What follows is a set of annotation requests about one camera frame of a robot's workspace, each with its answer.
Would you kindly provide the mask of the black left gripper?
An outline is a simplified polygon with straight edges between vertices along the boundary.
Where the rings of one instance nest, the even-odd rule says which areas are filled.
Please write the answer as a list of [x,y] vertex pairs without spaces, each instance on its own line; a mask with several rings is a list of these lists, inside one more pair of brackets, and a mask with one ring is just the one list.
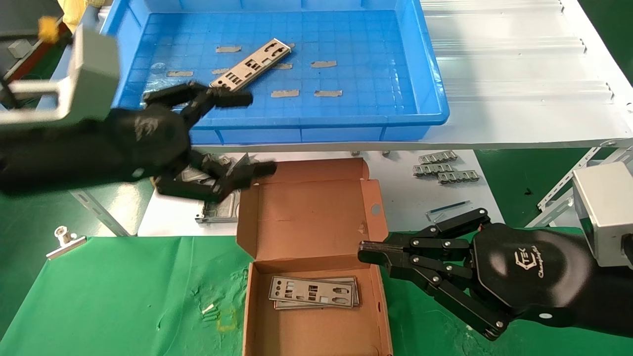
[[[210,154],[191,151],[189,130],[209,111],[252,103],[249,91],[189,82],[144,94],[144,110],[113,108],[111,128],[115,148],[122,152],[124,176],[131,181],[156,177],[159,194],[210,202],[222,202],[232,192],[273,176],[274,161],[251,162],[244,155],[229,167]],[[208,175],[213,184],[181,180],[186,168]]]

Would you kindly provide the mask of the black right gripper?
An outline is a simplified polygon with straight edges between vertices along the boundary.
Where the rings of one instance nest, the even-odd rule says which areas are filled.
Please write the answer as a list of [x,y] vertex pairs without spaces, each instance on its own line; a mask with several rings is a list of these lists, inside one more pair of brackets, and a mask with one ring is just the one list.
[[394,232],[383,241],[362,241],[358,259],[386,268],[390,278],[413,283],[491,342],[506,331],[509,318],[551,327],[581,326],[581,299],[594,271],[594,257],[581,236],[501,223],[477,232],[472,238],[476,293],[503,312],[466,293],[473,287],[470,269],[411,254],[467,248],[468,242],[453,240],[490,222],[488,210],[476,208],[415,233]]

